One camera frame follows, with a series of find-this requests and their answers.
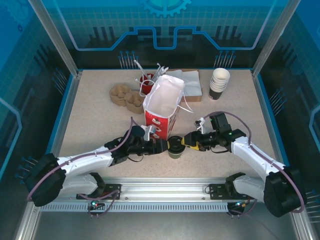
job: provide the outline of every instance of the stack of paper cups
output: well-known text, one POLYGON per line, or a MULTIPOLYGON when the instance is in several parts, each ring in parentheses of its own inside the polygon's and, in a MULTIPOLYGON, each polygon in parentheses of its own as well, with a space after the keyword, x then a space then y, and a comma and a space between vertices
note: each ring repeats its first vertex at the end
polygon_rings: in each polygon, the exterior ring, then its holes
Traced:
POLYGON ((209 96, 213 100, 218 100, 222 92, 226 89, 230 79, 230 72, 224 68, 216 68, 213 71, 210 81, 209 96))

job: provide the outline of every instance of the brown cardboard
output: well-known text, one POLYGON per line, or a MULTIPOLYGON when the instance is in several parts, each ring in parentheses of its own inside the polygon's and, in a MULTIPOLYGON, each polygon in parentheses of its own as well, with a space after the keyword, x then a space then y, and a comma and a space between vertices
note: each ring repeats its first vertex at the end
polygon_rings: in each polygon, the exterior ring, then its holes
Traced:
MULTIPOLYGON (((182 68, 182 69, 170 69, 168 72, 175 71, 175 70, 182 70, 182 72, 191 72, 191 71, 197 71, 199 73, 199 69, 189 69, 189 68, 182 68)), ((187 101, 188 103, 194 103, 194 102, 201 102, 202 100, 202 95, 199 96, 185 96, 185 99, 182 98, 181 102, 187 101)))

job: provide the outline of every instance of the black cup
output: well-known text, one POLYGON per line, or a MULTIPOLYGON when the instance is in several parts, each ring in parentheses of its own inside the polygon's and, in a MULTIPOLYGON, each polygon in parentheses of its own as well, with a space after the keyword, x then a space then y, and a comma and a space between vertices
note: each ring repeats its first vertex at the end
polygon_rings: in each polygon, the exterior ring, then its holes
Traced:
POLYGON ((213 100, 218 100, 218 99, 220 98, 220 96, 221 96, 222 93, 223 93, 223 91, 221 91, 221 92, 215 92, 214 90, 212 90, 212 89, 210 88, 210 90, 209 90, 209 97, 210 97, 211 99, 213 99, 213 100))

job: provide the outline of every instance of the speckled beige table surface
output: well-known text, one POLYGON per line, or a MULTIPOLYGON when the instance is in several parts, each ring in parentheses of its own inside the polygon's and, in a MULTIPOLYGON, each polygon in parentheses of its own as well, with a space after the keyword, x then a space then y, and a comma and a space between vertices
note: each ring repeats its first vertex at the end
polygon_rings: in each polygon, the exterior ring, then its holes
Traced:
MULTIPOLYGON (((227 111, 239 116, 252 130, 252 141, 274 158, 274 151, 249 70, 230 70, 230 80, 219 100, 209 98, 209 85, 213 70, 199 70, 203 90, 201 102, 191 102, 194 113, 179 111, 171 136, 195 131, 194 122, 213 111, 227 111)), ((130 126, 130 116, 138 124, 145 124, 143 114, 134 114, 113 104, 109 90, 115 84, 127 84, 138 90, 134 78, 141 77, 140 70, 84 70, 75 96, 70 118, 60 150, 60 156, 72 156, 92 151, 124 135, 130 126)), ((245 127, 227 116, 232 129, 245 127)), ((257 177, 255 171, 232 153, 215 154, 189 148, 179 159, 172 159, 168 152, 145 156, 135 163, 125 161, 106 169, 98 169, 103 177, 227 177, 237 172, 257 177)))

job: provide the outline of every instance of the glass panel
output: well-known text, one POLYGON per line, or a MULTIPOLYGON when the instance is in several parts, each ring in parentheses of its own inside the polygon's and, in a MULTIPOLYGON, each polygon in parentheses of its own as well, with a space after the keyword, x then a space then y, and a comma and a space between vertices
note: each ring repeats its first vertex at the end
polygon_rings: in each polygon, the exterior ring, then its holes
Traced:
POLYGON ((129 69, 251 68, 287 0, 43 2, 79 68, 129 69))
POLYGON ((0 2, 0 53, 0 238, 13 239, 70 73, 26 0, 0 2))
POLYGON ((307 211, 317 231, 320 227, 319 8, 318 1, 300 2, 260 73, 288 164, 300 169, 309 192, 307 211))

